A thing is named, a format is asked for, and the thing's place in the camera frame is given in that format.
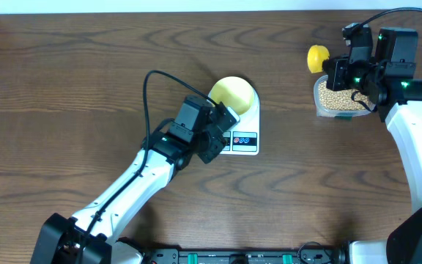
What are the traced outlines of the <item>yellow measuring scoop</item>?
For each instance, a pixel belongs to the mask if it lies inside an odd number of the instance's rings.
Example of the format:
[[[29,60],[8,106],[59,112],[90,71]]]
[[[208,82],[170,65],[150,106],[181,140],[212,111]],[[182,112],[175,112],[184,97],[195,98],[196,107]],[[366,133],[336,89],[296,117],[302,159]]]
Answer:
[[[313,45],[307,53],[307,65],[311,73],[321,73],[322,63],[330,58],[329,50],[323,45]]]

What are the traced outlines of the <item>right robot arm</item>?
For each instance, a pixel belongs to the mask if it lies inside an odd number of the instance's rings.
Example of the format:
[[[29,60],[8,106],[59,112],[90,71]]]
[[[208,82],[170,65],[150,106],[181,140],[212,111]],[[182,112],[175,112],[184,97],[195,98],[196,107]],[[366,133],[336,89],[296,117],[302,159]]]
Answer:
[[[326,59],[327,88],[355,89],[369,98],[398,147],[412,215],[385,240],[351,241],[336,263],[422,263],[422,80],[414,77],[418,33],[385,27],[374,41],[367,25],[342,30],[349,53]]]

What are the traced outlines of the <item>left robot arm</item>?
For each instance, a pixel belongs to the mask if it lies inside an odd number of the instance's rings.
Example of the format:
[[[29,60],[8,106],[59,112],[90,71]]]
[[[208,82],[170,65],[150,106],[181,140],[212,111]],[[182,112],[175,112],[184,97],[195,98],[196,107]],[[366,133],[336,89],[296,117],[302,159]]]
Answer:
[[[183,105],[144,139],[127,170],[70,218],[58,213],[42,225],[32,263],[110,263],[114,244],[143,205],[184,169],[193,155],[208,164],[224,148],[224,133],[240,121],[222,103]]]

